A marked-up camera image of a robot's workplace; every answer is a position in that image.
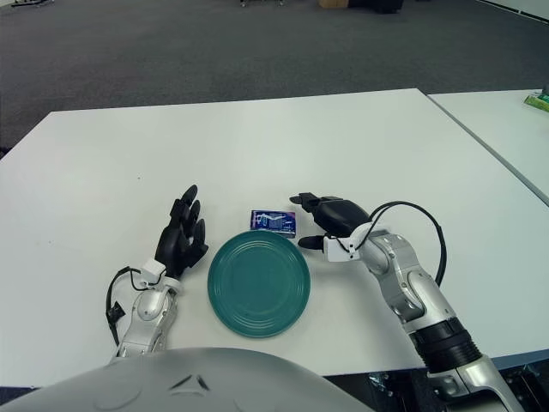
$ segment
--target small cardboard box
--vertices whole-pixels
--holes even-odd
[[[349,0],[318,0],[323,9],[344,9],[348,6]]]

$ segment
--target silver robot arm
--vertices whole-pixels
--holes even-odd
[[[360,260],[377,278],[387,305],[427,366],[434,391],[449,402],[450,409],[452,401],[461,400],[455,410],[472,410],[468,401],[477,403],[478,394],[485,406],[499,404],[495,410],[522,412],[492,360],[476,348],[438,285],[419,264],[412,246],[386,229],[377,229],[363,242],[370,228],[371,223],[365,223],[348,238],[324,237],[324,253],[330,262]],[[486,397],[486,391],[497,398]]]

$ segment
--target black cable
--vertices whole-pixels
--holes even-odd
[[[131,287],[132,287],[133,289],[135,289],[137,292],[142,292],[143,290],[147,290],[148,288],[138,288],[138,287],[136,286],[136,284],[134,283],[134,272],[136,272],[136,273],[141,273],[140,270],[133,269],[133,268],[130,269]]]
[[[370,229],[368,229],[368,232],[366,232],[365,237],[360,241],[359,245],[357,245],[355,247],[355,249],[358,250],[368,240],[368,237],[370,236],[370,233],[373,231],[374,227],[377,224],[377,221],[379,221],[381,216],[387,210],[389,210],[389,209],[391,209],[395,206],[399,206],[399,205],[409,206],[411,208],[419,210],[421,213],[426,215],[429,218],[429,220],[432,222],[432,224],[434,225],[434,227],[437,231],[438,242],[440,243],[440,260],[438,262],[438,270],[437,270],[437,276],[435,277],[435,282],[437,283],[438,286],[440,286],[440,284],[442,283],[443,278],[444,278],[444,272],[446,271],[446,262],[448,260],[448,255],[447,255],[447,251],[446,251],[446,241],[444,240],[443,229],[440,227],[437,220],[427,210],[423,209],[421,206],[419,206],[415,203],[404,202],[404,201],[394,201],[394,202],[384,203],[381,206],[379,206],[378,208],[376,208],[371,213],[370,218],[373,218],[375,215],[377,215],[377,217],[374,219],[373,223],[370,226]],[[339,240],[338,240],[338,243],[340,244],[340,246],[345,251],[349,252],[349,250]]]
[[[130,266],[126,266],[125,268],[122,268],[117,272],[117,274],[112,278],[111,284],[109,285],[109,288],[106,291],[106,321],[109,324],[109,329],[112,333],[112,339],[118,346],[120,344],[120,341],[118,339],[118,332],[117,332],[117,321],[125,315],[124,309],[118,304],[118,302],[114,302],[114,306],[112,305],[112,287],[114,286],[114,283],[117,281],[117,279],[125,275],[126,273],[130,273],[130,280],[131,280],[131,286],[133,289],[135,289],[138,292],[142,292],[144,290],[147,290],[148,287],[158,285],[160,283],[160,279],[162,278],[162,275],[166,273],[166,269],[164,269],[160,275],[158,276],[158,281],[156,283],[148,283],[147,288],[138,288],[134,282],[134,272],[135,273],[141,273],[139,269],[131,268]]]
[[[126,266],[125,268],[119,270],[117,274],[112,278],[111,284],[106,291],[106,321],[109,324],[109,329],[112,333],[112,339],[114,339],[114,342],[117,346],[120,344],[120,341],[118,340],[117,321],[124,315],[124,311],[122,310],[122,307],[118,305],[118,302],[115,303],[115,306],[112,306],[112,287],[120,276],[128,273],[129,271],[129,266]]]

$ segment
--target white bracket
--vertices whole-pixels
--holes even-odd
[[[348,238],[324,237],[324,255],[329,262],[350,262],[360,260],[360,249],[357,249],[371,227],[371,222],[364,223],[353,230]],[[376,231],[387,230],[384,225],[376,225]]]

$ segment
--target green plate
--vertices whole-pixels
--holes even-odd
[[[263,230],[227,241],[209,268],[215,314],[244,336],[273,336],[289,328],[305,309],[310,290],[309,269],[297,247]]]

